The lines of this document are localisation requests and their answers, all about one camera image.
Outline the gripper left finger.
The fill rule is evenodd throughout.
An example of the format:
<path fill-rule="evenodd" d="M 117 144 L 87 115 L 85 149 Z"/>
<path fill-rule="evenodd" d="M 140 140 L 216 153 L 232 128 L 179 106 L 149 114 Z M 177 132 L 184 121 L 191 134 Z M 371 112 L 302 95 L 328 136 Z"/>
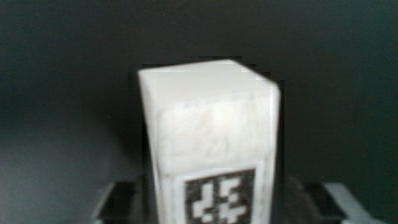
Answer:
<path fill-rule="evenodd" d="M 88 224 L 143 224 L 142 180 L 113 182 Z"/>

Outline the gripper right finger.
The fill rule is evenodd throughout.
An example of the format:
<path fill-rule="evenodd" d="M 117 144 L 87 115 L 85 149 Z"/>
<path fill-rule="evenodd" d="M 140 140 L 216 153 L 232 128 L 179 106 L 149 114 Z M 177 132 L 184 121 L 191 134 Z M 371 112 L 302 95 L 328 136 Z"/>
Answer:
<path fill-rule="evenodd" d="M 284 224 L 371 224 L 371 215 L 341 183 L 286 180 Z"/>

